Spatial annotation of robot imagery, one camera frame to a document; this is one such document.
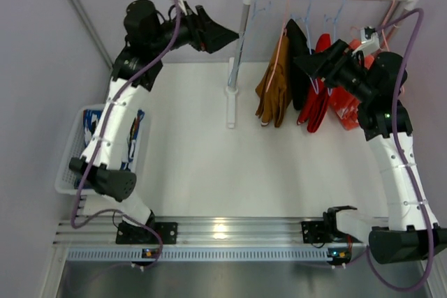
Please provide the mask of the light blue wire hanger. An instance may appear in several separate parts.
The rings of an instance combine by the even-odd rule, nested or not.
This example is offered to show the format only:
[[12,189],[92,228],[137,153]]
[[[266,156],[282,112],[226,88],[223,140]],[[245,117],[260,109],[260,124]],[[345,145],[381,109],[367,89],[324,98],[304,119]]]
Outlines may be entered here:
[[271,5],[265,7],[258,7],[258,0],[251,0],[249,5],[244,4],[242,9],[242,17],[240,22],[239,38],[236,42],[235,58],[233,67],[228,76],[228,88],[231,91],[237,89],[237,79],[242,64],[242,56],[244,52],[244,45],[247,43],[250,35],[253,35],[256,30],[256,20],[262,16],[262,13],[269,11]]

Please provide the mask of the pink hanger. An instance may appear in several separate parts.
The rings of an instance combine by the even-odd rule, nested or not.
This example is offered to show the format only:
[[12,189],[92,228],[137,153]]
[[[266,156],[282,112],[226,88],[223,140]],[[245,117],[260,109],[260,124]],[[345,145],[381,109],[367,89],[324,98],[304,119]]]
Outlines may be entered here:
[[270,86],[272,84],[276,69],[277,69],[277,64],[279,61],[279,53],[281,52],[281,44],[282,44],[282,39],[283,37],[286,35],[286,20],[289,14],[289,8],[290,8],[290,0],[286,0],[286,9],[284,12],[284,16],[283,16],[283,20],[282,20],[282,24],[281,24],[281,32],[280,32],[280,36],[279,36],[279,40],[277,43],[277,52],[276,52],[276,56],[274,59],[274,63],[273,63],[273,68],[272,68],[272,73],[270,76],[270,79],[268,80],[267,86],[266,86],[266,90],[265,92],[267,93],[270,90]]
[[[385,17],[382,19],[381,25],[385,25],[389,19],[391,18],[391,13],[392,11],[395,9],[396,7],[396,0],[392,0],[389,9],[387,11],[387,13],[385,14]],[[357,47],[360,46],[361,42],[359,39],[357,39],[357,37],[355,35],[352,34],[352,31],[356,30],[357,32],[360,31],[359,28],[357,27],[351,27],[350,29],[350,34],[353,37],[353,40],[349,43],[350,48],[351,49],[356,49]],[[377,51],[375,51],[373,54],[368,54],[367,56],[365,56],[365,67],[367,69],[370,69],[371,65],[374,62],[375,57],[380,54],[382,51],[390,51],[389,45],[388,45],[388,41],[387,39],[390,37],[391,33],[389,33],[388,35],[385,34],[385,31],[382,29],[381,33],[379,35],[379,37],[381,38],[380,45],[379,45],[379,49]]]

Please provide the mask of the brown mustard trousers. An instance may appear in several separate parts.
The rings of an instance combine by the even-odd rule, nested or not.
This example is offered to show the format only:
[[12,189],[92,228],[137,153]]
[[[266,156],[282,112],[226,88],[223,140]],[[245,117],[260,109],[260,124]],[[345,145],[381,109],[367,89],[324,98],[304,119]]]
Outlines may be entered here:
[[279,53],[277,69],[270,90],[267,93],[265,92],[268,80],[272,73],[277,46],[274,49],[262,80],[255,89],[255,92],[260,99],[256,110],[256,116],[260,119],[262,127],[266,127],[269,124],[273,124],[275,128],[280,127],[284,120],[286,110],[292,101],[289,80],[288,47],[288,38],[284,36],[281,44],[281,52]]

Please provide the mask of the blue white patterned trousers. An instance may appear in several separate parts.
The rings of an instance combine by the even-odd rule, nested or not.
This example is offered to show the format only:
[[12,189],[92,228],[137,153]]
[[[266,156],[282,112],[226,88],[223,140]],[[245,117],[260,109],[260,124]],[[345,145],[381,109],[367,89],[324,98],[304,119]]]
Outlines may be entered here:
[[[84,134],[84,145],[85,149],[93,138],[93,134],[96,127],[99,124],[103,108],[101,109],[86,109],[82,112],[82,129]],[[138,160],[138,152],[140,148],[140,136],[142,133],[142,122],[145,118],[145,112],[138,110],[129,132],[126,136],[126,146],[122,150],[122,163],[120,166],[121,170],[134,171],[136,163]]]

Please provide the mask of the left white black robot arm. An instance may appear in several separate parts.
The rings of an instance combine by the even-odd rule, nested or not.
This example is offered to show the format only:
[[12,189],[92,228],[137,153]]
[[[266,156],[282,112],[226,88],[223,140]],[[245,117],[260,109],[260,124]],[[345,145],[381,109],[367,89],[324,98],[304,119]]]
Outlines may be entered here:
[[163,68],[163,56],[184,45],[213,54],[239,38],[238,33],[215,22],[202,6],[186,6],[184,10],[171,6],[170,11],[176,16],[165,19],[150,0],[128,5],[125,46],[113,64],[101,118],[85,150],[68,165],[80,175],[81,186],[90,185],[123,216],[117,244],[161,241],[154,212],[135,189],[136,174],[123,170],[121,164],[131,126]]

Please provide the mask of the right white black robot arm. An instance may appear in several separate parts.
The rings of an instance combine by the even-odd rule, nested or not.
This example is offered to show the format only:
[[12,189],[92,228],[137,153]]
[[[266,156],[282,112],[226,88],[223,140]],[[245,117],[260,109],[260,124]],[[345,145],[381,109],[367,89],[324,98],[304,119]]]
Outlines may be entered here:
[[399,100],[407,79],[402,60],[394,52],[381,52],[366,67],[362,51],[342,40],[293,60],[306,75],[327,87],[341,87],[360,102],[358,123],[379,167],[388,217],[372,218],[349,206],[328,212],[335,231],[366,243],[381,265],[426,260],[446,248],[446,229],[425,197],[413,151],[413,127]]

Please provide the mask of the red trousers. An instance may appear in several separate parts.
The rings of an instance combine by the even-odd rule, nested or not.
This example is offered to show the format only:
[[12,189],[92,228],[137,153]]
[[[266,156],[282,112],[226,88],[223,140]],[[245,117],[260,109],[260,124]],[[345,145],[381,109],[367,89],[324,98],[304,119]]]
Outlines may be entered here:
[[297,125],[307,122],[307,131],[315,133],[320,127],[328,110],[330,95],[324,83],[317,79],[318,93],[310,87],[304,107],[301,109],[297,119]]

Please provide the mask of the black trousers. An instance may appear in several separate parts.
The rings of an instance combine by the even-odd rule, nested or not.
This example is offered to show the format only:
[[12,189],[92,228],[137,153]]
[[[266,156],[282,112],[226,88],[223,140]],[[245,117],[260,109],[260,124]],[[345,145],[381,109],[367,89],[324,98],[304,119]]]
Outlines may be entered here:
[[289,41],[289,80],[293,108],[300,111],[306,103],[311,82],[293,60],[298,56],[309,54],[307,37],[293,19],[290,19],[286,24],[286,37]]

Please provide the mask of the orange white patterned trousers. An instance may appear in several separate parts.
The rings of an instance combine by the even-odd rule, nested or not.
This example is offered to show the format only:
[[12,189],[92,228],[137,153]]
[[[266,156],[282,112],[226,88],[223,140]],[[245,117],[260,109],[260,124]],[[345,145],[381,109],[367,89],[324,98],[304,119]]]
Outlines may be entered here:
[[332,90],[330,107],[336,113],[339,122],[346,131],[359,127],[358,105],[359,100],[342,87]]

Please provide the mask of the aluminium mounting rail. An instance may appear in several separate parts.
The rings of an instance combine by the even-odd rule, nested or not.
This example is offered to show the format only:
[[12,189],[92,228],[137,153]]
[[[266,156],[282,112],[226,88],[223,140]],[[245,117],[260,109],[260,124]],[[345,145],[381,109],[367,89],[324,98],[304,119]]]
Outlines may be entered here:
[[[157,232],[163,241],[176,237],[176,247],[306,246],[302,221],[309,218],[158,217]],[[99,216],[74,229],[59,222],[52,242],[64,246],[111,246],[115,244],[121,217]]]

